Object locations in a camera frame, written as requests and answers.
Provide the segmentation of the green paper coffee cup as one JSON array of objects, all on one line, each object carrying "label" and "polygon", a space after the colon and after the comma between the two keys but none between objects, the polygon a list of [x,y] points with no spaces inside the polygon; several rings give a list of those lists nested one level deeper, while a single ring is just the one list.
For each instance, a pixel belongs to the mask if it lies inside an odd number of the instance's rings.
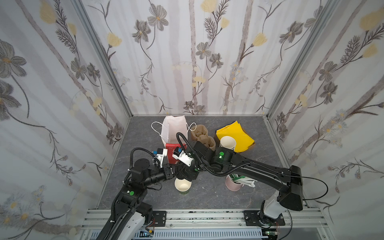
[{"label": "green paper coffee cup", "polygon": [[185,180],[185,179],[183,179],[183,180],[176,179],[175,180],[175,188],[182,195],[187,194],[189,192],[191,186],[192,186],[192,182],[190,182],[188,180]]}]

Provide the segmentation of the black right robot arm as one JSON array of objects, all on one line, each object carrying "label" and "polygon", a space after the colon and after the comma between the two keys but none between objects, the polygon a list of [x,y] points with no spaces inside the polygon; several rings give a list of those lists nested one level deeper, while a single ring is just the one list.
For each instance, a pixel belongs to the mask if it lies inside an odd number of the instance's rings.
[{"label": "black right robot arm", "polygon": [[188,181],[196,180],[199,173],[209,172],[216,177],[230,174],[251,178],[264,183],[278,191],[276,201],[285,209],[301,211],[303,209],[303,181],[300,168],[279,168],[256,160],[243,157],[231,149],[218,147],[215,151],[196,142],[191,146],[186,136],[177,133],[176,138],[181,144],[182,153],[187,154],[191,163],[178,170],[177,176]]}]

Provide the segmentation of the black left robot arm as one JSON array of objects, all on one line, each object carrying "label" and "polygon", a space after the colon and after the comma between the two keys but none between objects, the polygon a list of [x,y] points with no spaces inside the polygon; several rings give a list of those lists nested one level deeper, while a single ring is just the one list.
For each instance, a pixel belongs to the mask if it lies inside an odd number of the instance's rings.
[{"label": "black left robot arm", "polygon": [[[154,161],[155,170],[151,170],[150,160],[134,161],[134,153],[146,152]],[[134,148],[130,152],[129,172],[123,180],[123,186],[114,198],[111,215],[97,236],[98,240],[132,240],[144,225],[155,223],[153,207],[144,203],[151,185],[168,181],[176,176],[173,166],[162,164],[154,153],[144,148]]]}]

